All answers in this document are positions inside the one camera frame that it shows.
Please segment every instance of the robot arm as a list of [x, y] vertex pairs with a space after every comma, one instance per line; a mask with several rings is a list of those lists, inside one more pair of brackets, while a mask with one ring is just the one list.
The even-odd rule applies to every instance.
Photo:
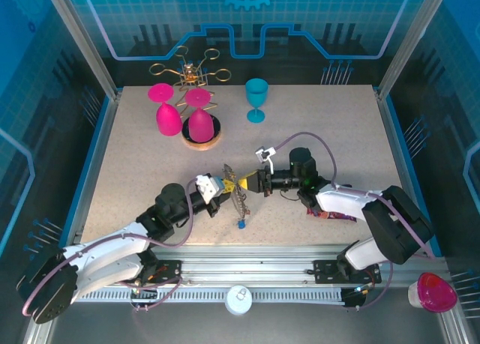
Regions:
[[[260, 162], [271, 162], [273, 148], [256, 152]], [[331, 184], [318, 175], [315, 160], [307, 148], [295, 148], [289, 153], [289, 169], [264, 168], [238, 181], [246, 190], [269, 196], [274, 190], [297, 190], [301, 203], [312, 211], [333, 211], [365, 221], [373, 237], [348, 246], [337, 258], [338, 270], [344, 277], [370, 265], [390, 261], [403, 264], [418, 249], [419, 244], [406, 230], [391, 209], [379, 197], [389, 201], [423, 243], [434, 231], [427, 218], [399, 187], [387, 190], [357, 190]]]
[[[213, 217], [229, 197], [221, 179], [199, 175], [196, 190], [190, 194], [193, 214], [207, 210]], [[45, 247], [27, 267], [16, 290], [26, 301], [53, 268], [71, 260], [40, 288], [28, 306], [35, 322], [42, 324], [63, 313], [77, 298], [104, 286], [125, 280], [139, 280], [140, 286], [144, 286], [151, 283], [149, 278], [155, 274], [158, 263], [149, 250], [149, 239], [164, 242], [174, 233], [175, 224], [188, 219], [184, 188], [168, 184], [155, 204], [123, 229], [86, 244], [63, 249]], [[97, 245], [84, 253], [92, 244]]]

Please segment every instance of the white bottle cap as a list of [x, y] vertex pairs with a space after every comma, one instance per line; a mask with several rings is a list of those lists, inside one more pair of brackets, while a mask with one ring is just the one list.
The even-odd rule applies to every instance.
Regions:
[[225, 306], [236, 316], [245, 314], [252, 306], [252, 293], [244, 286], [233, 286], [226, 294]]

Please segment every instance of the cable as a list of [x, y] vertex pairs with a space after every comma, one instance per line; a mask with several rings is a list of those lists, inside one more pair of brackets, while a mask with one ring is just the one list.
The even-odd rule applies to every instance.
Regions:
[[363, 196], [370, 196], [372, 198], [380, 200], [381, 203], [383, 203], [390, 210], [390, 212], [392, 212], [393, 215], [395, 215], [398, 218], [398, 220], [400, 221], [402, 226], [409, 232], [410, 235], [412, 235], [412, 238], [415, 240], [415, 242], [427, 253], [428, 258], [432, 259], [432, 260], [435, 259], [435, 255], [433, 254], [431, 249], [427, 245], [425, 245], [425, 243], [415, 233], [415, 231], [408, 224], [408, 222], [404, 219], [404, 217], [402, 217], [402, 215], [398, 212], [398, 210], [388, 200], [386, 200], [385, 198], [383, 198], [383, 197], [381, 197], [381, 196], [379, 196], [375, 193], [372, 193], [372, 192], [368, 192], [368, 191], [365, 191], [365, 190], [352, 189], [352, 188], [348, 188], [348, 187], [341, 187], [341, 186], [339, 186], [338, 184], [335, 183], [335, 179], [337, 178], [337, 162], [335, 161], [335, 158], [333, 156], [332, 151], [330, 150], [330, 147], [318, 135], [313, 134], [311, 132], [298, 132], [298, 133], [293, 134], [292, 136], [288, 137], [287, 139], [285, 139], [281, 144], [274, 147], [275, 151], [278, 151], [285, 144], [287, 144], [290, 140], [292, 140], [292, 139], [294, 139], [294, 138], [296, 138], [297, 136], [300, 136], [300, 135], [312, 136], [313, 138], [319, 140], [323, 144], [325, 149], [327, 150], [328, 155], [330, 155], [330, 158], [331, 158], [331, 163], [333, 165], [333, 176], [331, 177], [330, 185], [334, 189], [336, 189], [336, 190], [338, 190], [339, 192], [342, 192], [342, 193], [360, 194], [360, 195], [363, 195]]
[[183, 226], [184, 226], [185, 224], [187, 224], [187, 221], [188, 221], [188, 218], [185, 219], [182, 224], [178, 224], [178, 223], [177, 223], [177, 224], [175, 224], [175, 226], [176, 226], [177, 228], [183, 228]]
[[378, 295], [378, 297], [373, 299], [370, 303], [364, 304], [361, 307], [357, 307], [357, 311], [365, 310], [369, 307], [372, 307], [377, 301], [382, 299], [383, 295], [385, 295], [385, 293], [389, 289], [390, 284], [392, 284], [392, 277], [393, 277], [393, 263], [392, 262], [389, 262], [389, 263], [390, 263], [390, 275], [388, 276], [387, 283], [385, 284], [385, 287], [383, 288], [382, 292]]
[[274, 147], [274, 150], [275, 151], [278, 151], [279, 149], [281, 149], [285, 144], [287, 144], [290, 140], [296, 138], [297, 136], [301, 136], [301, 135], [305, 135], [305, 136], [312, 136], [313, 138], [319, 140], [323, 146], [325, 147], [325, 149], [327, 150], [328, 152], [328, 155], [330, 156], [330, 159], [331, 159], [331, 164], [333, 165], [333, 175], [331, 176], [331, 182], [334, 183], [335, 182], [335, 179], [337, 178], [337, 162], [335, 161], [335, 158], [333, 156], [333, 153], [332, 151], [330, 150], [330, 147], [327, 145], [327, 143], [325, 142], [325, 140], [323, 140], [322, 138], [320, 138], [318, 135], [314, 134], [314, 133], [311, 133], [311, 132], [298, 132], [298, 133], [295, 133], [293, 134], [292, 136], [289, 136], [287, 139], [285, 139], [282, 143], [280, 143], [279, 145], [277, 145], [276, 147]]
[[282, 198], [285, 198], [286, 200], [290, 200], [291, 202], [297, 202], [298, 200], [300, 200], [300, 198], [297, 198], [297, 199], [291, 199], [291, 198], [287, 198], [284, 194], [283, 194], [283, 190], [280, 191], [280, 196]]
[[109, 237], [106, 237], [106, 238], [101, 238], [100, 240], [98, 241], [95, 241], [94, 243], [84, 247], [83, 249], [79, 250], [78, 252], [76, 252], [75, 254], [73, 254], [70, 258], [68, 259], [65, 259], [63, 262], [61, 262], [60, 264], [58, 264], [56, 267], [54, 267], [39, 283], [38, 285], [35, 287], [35, 289], [33, 289], [33, 291], [31, 292], [31, 294], [29, 295], [29, 297], [27, 298], [27, 300], [25, 301], [25, 303], [23, 304], [23, 308], [22, 308], [22, 314], [24, 316], [31, 316], [31, 314], [28, 313], [28, 310], [29, 310], [29, 307], [30, 307], [30, 304], [32, 303], [32, 301], [35, 299], [35, 297], [37, 296], [38, 292], [47, 284], [47, 282], [52, 279], [52, 277], [57, 273], [59, 272], [63, 267], [65, 267], [66, 265], [68, 265], [70, 262], [72, 262], [73, 260], [77, 259], [77, 258], [80, 258], [81, 256], [83, 256], [83, 254], [87, 253], [89, 250], [92, 250], [93, 248], [95, 247], [98, 247], [99, 245], [101, 244], [104, 244], [106, 242], [109, 242], [109, 241], [113, 241], [115, 239], [125, 239], [125, 238], [136, 238], [136, 239], [143, 239], [145, 241], [148, 241], [150, 244], [154, 244], [154, 245], [158, 245], [159, 247], [163, 247], [163, 248], [171, 248], [171, 249], [175, 249], [175, 248], [179, 248], [181, 247], [187, 240], [188, 238], [190, 237], [190, 234], [192, 232], [192, 229], [194, 227], [194, 207], [192, 206], [192, 201], [190, 199], [190, 186], [192, 185], [192, 183], [194, 183], [196, 181], [196, 179], [192, 179], [191, 181], [188, 182], [186, 188], [184, 189], [185, 190], [185, 196], [187, 197], [187, 205], [188, 205], [188, 217], [190, 219], [190, 222], [189, 222], [189, 225], [188, 225], [188, 230], [187, 230], [187, 233], [185, 235], [185, 237], [180, 241], [178, 242], [177, 244], [165, 244], [165, 243], [162, 243], [160, 241], [154, 241], [153, 239], [149, 238], [149, 237], [146, 237], [146, 236], [143, 236], [143, 235], [138, 235], [138, 234], [134, 234], [134, 233], [125, 233], [125, 234], [117, 234], [117, 235], [112, 235], [112, 236], [109, 236]]
[[372, 280], [372, 289], [375, 289], [375, 278], [374, 276], [372, 275], [372, 273], [370, 271], [368, 271], [367, 269], [364, 270], [365, 273], [367, 273], [367, 275], [370, 277], [370, 279]]
[[179, 286], [182, 284], [183, 278], [182, 277], [175, 277], [175, 278], [165, 280], [162, 283], [154, 284], [154, 285], [151, 285], [151, 286], [134, 286], [132, 284], [125, 283], [125, 282], [120, 282], [120, 284], [122, 284], [124, 286], [127, 286], [128, 288], [132, 288], [132, 289], [149, 290], [149, 289], [160, 288], [161, 286], [164, 286], [165, 284], [170, 284], [170, 283], [175, 282], [177, 280], [178, 280], [178, 282], [176, 283], [176, 285], [168, 293], [166, 293], [164, 295], [164, 297], [161, 298], [159, 301], [154, 302], [152, 305], [145, 305], [144, 307], [141, 307], [140, 305], [134, 306], [137, 312], [140, 311], [140, 310], [148, 312], [149, 309], [159, 306], [164, 301], [166, 301], [168, 298], [170, 298], [172, 296], [172, 294], [175, 292], [175, 290], [177, 290], [179, 288]]

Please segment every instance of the glass panel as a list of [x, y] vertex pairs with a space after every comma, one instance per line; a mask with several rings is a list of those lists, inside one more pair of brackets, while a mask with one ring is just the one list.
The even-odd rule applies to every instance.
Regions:
[[[406, 160], [453, 274], [480, 271], [479, 3], [444, 0], [391, 91]], [[479, 304], [473, 283], [457, 286], [470, 309]]]
[[[160, 61], [221, 56], [229, 84], [380, 83], [423, 0], [72, 0], [118, 86], [148, 85]], [[176, 78], [167, 76], [167, 82]]]
[[58, 240], [104, 93], [50, 0], [0, 0], [0, 33], [0, 342], [21, 343], [14, 288]]

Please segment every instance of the pink wine glass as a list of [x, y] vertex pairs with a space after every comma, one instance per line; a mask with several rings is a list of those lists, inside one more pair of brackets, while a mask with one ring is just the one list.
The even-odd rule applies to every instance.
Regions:
[[195, 112], [188, 119], [188, 132], [190, 138], [197, 143], [207, 142], [215, 134], [212, 117], [202, 109], [210, 103], [211, 98], [210, 92], [203, 88], [191, 89], [185, 95], [187, 105], [196, 107]]
[[179, 112], [167, 101], [173, 97], [173, 87], [160, 83], [148, 90], [148, 97], [152, 102], [162, 103], [157, 110], [158, 130], [165, 136], [174, 136], [182, 130], [182, 118]]

